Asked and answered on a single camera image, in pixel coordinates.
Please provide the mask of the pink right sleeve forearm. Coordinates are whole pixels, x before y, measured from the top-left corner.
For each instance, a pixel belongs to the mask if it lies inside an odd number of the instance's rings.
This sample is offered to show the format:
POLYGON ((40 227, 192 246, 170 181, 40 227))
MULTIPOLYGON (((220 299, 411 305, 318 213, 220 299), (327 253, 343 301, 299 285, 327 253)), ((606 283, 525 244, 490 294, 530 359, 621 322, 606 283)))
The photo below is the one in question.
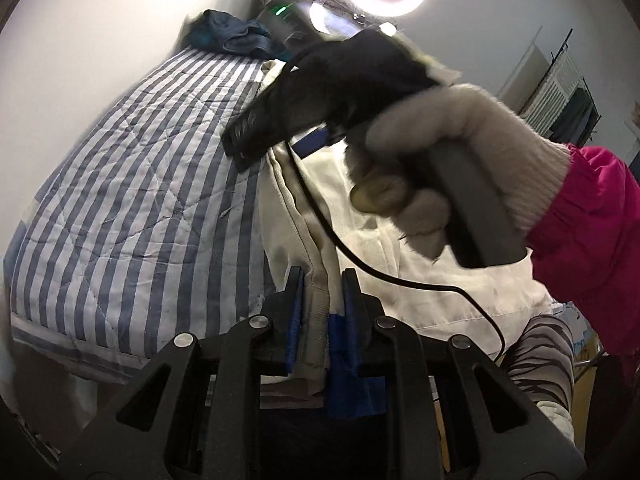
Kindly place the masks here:
POLYGON ((639 185, 598 146, 570 149, 559 193, 527 235, 534 277, 570 301, 614 356, 639 355, 639 185))

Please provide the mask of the right hand beige knit glove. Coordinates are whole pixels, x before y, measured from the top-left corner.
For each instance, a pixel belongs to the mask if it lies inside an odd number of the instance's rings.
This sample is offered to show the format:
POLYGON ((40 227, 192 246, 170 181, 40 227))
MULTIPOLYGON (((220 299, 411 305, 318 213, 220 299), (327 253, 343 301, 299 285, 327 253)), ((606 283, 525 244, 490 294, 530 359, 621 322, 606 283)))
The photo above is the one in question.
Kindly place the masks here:
POLYGON ((549 210, 570 169, 566 146, 537 134, 483 88, 435 87, 395 103, 372 122, 362 145, 347 145, 350 201, 390 219, 409 247, 429 259, 447 244, 451 206, 439 192, 411 186, 398 158, 445 138, 461 140, 477 156, 521 236, 549 210))

